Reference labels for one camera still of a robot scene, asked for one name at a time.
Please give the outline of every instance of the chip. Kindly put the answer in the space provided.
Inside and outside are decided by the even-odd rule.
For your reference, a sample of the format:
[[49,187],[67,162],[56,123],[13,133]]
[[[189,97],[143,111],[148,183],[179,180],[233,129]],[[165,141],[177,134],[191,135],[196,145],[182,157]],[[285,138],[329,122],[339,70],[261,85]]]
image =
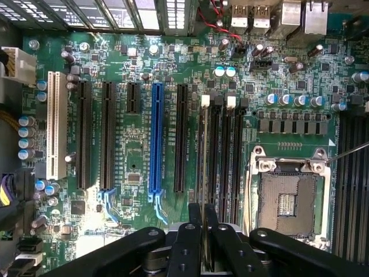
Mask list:
[[207,88],[215,88],[215,81],[214,80],[208,80],[206,82]]
[[230,89],[237,89],[237,83],[236,83],[236,82],[234,82],[234,81],[229,81],[229,83],[228,83],[228,87],[229,87]]
[[84,215],[86,211],[86,204],[83,200],[73,200],[70,203],[70,213],[72,215]]
[[306,82],[305,81],[298,81],[298,89],[305,89]]

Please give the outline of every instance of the white connector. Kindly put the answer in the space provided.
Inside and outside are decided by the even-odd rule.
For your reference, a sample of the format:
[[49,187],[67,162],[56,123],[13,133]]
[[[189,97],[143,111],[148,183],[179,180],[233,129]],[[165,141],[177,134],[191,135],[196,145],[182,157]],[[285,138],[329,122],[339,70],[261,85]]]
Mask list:
[[67,107],[66,76],[48,72],[46,179],[59,180],[67,176]]
[[3,78],[26,85],[36,85],[36,57],[23,52],[17,47],[3,46],[1,50],[9,56],[6,66],[8,75],[4,74]]

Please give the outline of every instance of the blue pcie slot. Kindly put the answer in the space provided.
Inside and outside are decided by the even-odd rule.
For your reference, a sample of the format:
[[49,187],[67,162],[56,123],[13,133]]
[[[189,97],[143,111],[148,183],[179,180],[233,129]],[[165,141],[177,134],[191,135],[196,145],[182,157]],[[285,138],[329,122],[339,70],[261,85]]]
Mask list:
[[163,147],[164,85],[152,85],[151,146],[149,194],[161,192],[161,159]]

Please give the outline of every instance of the capacitor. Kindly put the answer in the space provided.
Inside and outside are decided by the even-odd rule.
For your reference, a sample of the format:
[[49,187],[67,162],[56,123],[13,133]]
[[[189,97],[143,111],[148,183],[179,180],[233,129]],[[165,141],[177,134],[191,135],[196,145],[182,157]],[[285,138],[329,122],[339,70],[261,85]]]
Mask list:
[[273,105],[277,101],[277,95],[274,93],[268,94],[264,97],[264,102],[267,105]]
[[149,48],[149,53],[151,55],[156,55],[157,53],[159,53],[159,47],[156,44],[151,45]]
[[76,58],[69,54],[67,51],[62,51],[60,56],[65,59],[67,63],[75,63]]
[[332,104],[331,109],[333,111],[344,111],[346,110],[347,105],[345,103],[336,103],[336,104]]
[[29,231],[30,235],[39,235],[41,234],[43,231],[46,230],[46,225],[41,225],[40,227],[38,227],[37,229],[31,229]]
[[369,73],[366,71],[354,73],[351,78],[355,83],[367,82],[369,80]]
[[288,71],[293,74],[303,69],[304,69],[304,64],[302,62],[297,62],[294,65],[291,65]]
[[60,186],[58,183],[52,183],[45,188],[45,193],[48,196],[52,196],[54,194],[57,194],[60,191]]
[[35,156],[35,150],[31,148],[21,149],[18,152],[18,158],[21,160],[32,159]]
[[48,180],[37,180],[35,183],[35,189],[36,190],[44,190],[48,185],[50,184],[50,182]]
[[265,47],[261,53],[260,53],[260,57],[265,58],[266,56],[270,55],[271,53],[273,53],[274,48],[272,46],[267,46]]
[[45,215],[40,215],[38,218],[32,221],[31,227],[34,229],[37,229],[38,227],[46,223],[47,223],[47,217]]
[[355,58],[353,56],[346,56],[344,61],[345,64],[352,65],[355,62]]
[[80,44],[80,51],[82,51],[82,52],[90,51],[90,44],[88,44],[87,42],[82,42]]
[[65,85],[65,87],[69,90],[69,91],[76,91],[78,86],[76,84],[73,83],[67,83]]
[[278,103],[282,106],[288,105],[291,102],[291,96],[289,94],[282,95],[278,98]]
[[66,156],[64,157],[64,160],[65,160],[65,162],[67,162],[67,163],[74,162],[74,161],[76,160],[76,153],[75,153],[75,152],[72,152],[72,153],[70,153],[70,154],[66,155]]
[[223,38],[221,41],[220,41],[220,44],[218,45],[218,49],[219,51],[225,51],[229,46],[229,39],[227,38]]
[[321,107],[323,105],[323,97],[317,96],[311,98],[310,105],[314,108]]
[[313,49],[307,52],[307,56],[309,58],[315,57],[316,55],[319,55],[323,51],[323,49],[324,49],[323,45],[318,44]]
[[37,81],[36,87],[40,91],[45,91],[47,89],[47,81]]
[[22,127],[31,127],[36,123],[36,120],[34,117],[24,115],[18,119],[18,123]]
[[36,130],[33,127],[20,127],[18,129],[18,135],[20,137],[33,137],[36,134]]
[[300,107],[300,106],[305,106],[306,105],[306,96],[305,95],[300,95],[294,98],[293,103]]
[[32,138],[21,138],[18,141],[18,146],[22,149],[33,148],[35,146],[35,140]]
[[44,91],[39,91],[36,95],[36,99],[40,102],[46,102],[47,100],[47,93]]
[[73,75],[73,74],[68,74],[66,79],[68,82],[71,82],[71,83],[78,83],[78,81],[81,80],[79,76]]
[[224,67],[222,66],[217,66],[214,71],[213,71],[213,75],[215,78],[221,78],[224,76],[225,70]]
[[262,44],[257,44],[255,48],[251,52],[251,56],[257,57],[260,55],[260,53],[263,51],[264,46]]
[[55,207],[56,205],[58,205],[58,203],[59,203],[59,200],[58,200],[56,197],[54,197],[54,196],[50,197],[50,198],[47,200],[47,204],[48,204],[50,207]]
[[236,76],[236,69],[233,68],[233,67],[228,67],[226,70],[225,70],[225,76],[226,78],[228,79],[232,79],[233,77]]
[[31,39],[29,42],[28,42],[28,46],[31,50],[33,51],[36,51],[38,49],[40,49],[40,43],[38,40],[36,39]]

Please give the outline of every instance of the white pci slot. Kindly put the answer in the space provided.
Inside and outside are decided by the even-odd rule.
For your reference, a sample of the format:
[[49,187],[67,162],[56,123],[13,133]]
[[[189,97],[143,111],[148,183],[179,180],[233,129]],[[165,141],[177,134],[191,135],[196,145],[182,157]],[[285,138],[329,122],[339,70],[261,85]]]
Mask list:
[[66,76],[61,72],[48,72],[47,78],[47,145],[46,178],[59,180],[67,176],[67,108]]

